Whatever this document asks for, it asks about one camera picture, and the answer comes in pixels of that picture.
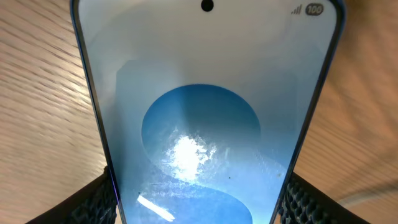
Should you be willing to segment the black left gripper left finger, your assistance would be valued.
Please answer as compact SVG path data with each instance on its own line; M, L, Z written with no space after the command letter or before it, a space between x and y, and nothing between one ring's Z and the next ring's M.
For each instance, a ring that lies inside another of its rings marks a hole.
M109 170L27 224L115 224L117 200Z

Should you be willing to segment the blue screen Galaxy smartphone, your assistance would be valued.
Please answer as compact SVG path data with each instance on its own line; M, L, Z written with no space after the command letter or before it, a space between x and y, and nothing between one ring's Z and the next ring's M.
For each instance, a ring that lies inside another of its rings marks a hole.
M334 0L74 0L123 223L272 223L345 21Z

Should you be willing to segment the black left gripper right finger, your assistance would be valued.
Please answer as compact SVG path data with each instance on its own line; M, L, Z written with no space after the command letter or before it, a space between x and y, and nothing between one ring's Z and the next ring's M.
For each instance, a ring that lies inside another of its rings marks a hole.
M278 213L280 224L369 224L295 173Z

